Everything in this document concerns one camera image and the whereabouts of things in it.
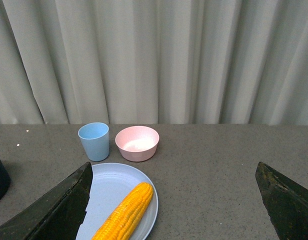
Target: light blue plate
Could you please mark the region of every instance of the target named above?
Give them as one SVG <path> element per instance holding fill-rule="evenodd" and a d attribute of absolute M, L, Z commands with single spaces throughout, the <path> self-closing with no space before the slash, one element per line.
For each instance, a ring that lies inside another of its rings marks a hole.
<path fill-rule="evenodd" d="M 154 194 L 146 212 L 130 240 L 145 240 L 151 232 L 159 210 L 159 198 L 152 181 L 135 167 L 121 163 L 100 163 L 92 166 L 93 181 L 86 207 L 86 216 L 76 240 L 89 240 L 121 203 L 126 195 L 139 183 L 150 183 Z"/>

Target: pink bowl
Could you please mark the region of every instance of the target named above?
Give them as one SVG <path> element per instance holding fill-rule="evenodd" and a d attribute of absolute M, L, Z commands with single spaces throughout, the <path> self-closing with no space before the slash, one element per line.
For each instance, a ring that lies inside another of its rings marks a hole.
<path fill-rule="evenodd" d="M 132 162 L 150 159 L 160 140 L 157 131 L 147 126 L 130 126 L 120 131 L 115 137 L 120 154 Z"/>

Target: yellow corn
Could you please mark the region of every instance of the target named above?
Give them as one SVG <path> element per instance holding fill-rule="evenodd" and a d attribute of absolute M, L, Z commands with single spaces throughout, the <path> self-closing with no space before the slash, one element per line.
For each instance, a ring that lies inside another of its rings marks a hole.
<path fill-rule="evenodd" d="M 97 230 L 92 240 L 128 240 L 153 196 L 153 187 L 139 183 Z"/>

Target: cup rim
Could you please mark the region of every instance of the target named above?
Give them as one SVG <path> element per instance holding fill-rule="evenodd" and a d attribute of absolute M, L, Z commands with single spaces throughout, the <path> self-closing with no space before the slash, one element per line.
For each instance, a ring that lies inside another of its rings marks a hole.
<path fill-rule="evenodd" d="M 86 127 L 89 126 L 89 125 L 102 125 L 102 126 L 106 127 L 106 131 L 105 131 L 105 133 L 104 133 L 103 135 L 100 135 L 100 136 L 98 136 L 98 137 L 86 138 L 86 137 L 81 136 L 81 135 L 80 135 L 80 131 L 81 131 L 82 129 L 86 128 Z M 93 139 L 99 139 L 99 138 L 105 136 L 105 135 L 109 132 L 109 130 L 110 130 L 109 126 L 108 126 L 106 123 L 104 123 L 104 122 L 91 122 L 91 123 L 85 124 L 84 126 L 80 127 L 80 129 L 79 129 L 78 132 L 77 132 L 77 135 L 78 135 L 81 139 L 84 139 L 84 140 L 93 140 Z"/>

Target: bowl rim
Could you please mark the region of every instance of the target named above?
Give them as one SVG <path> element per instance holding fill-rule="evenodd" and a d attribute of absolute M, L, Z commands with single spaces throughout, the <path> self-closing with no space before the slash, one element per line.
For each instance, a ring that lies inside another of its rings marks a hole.
<path fill-rule="evenodd" d="M 151 129 L 151 131 L 152 131 L 155 135 L 157 135 L 157 140 L 154 142 L 154 144 L 153 144 L 151 147 L 147 148 L 146 150 L 139 150 L 139 151 L 125 150 L 125 149 L 123 149 L 122 147 L 120 147 L 120 145 L 119 145 L 118 142 L 117 142 L 118 137 L 120 137 L 120 135 L 122 134 L 122 132 L 124 132 L 125 130 L 131 129 L 131 128 L 135 128 L 135 127 L 138 127 L 138 128 L 139 128 L 139 127 L 142 127 L 142 128 Z M 116 136 L 115 136 L 115 144 L 116 144 L 116 146 L 117 146 L 120 150 L 123 150 L 123 151 L 128 152 L 128 153 L 143 153 L 143 152 L 149 151 L 149 150 L 155 148 L 155 147 L 158 145 L 159 141 L 160 141 L 160 135 L 159 135 L 159 133 L 158 133 L 154 128 L 151 128 L 151 127 L 149 127 L 149 126 L 143 126 L 143 125 L 135 125 L 135 126 L 126 127 L 126 128 L 124 128 L 124 129 L 122 129 L 121 131 L 119 131 L 119 132 L 116 134 Z"/>

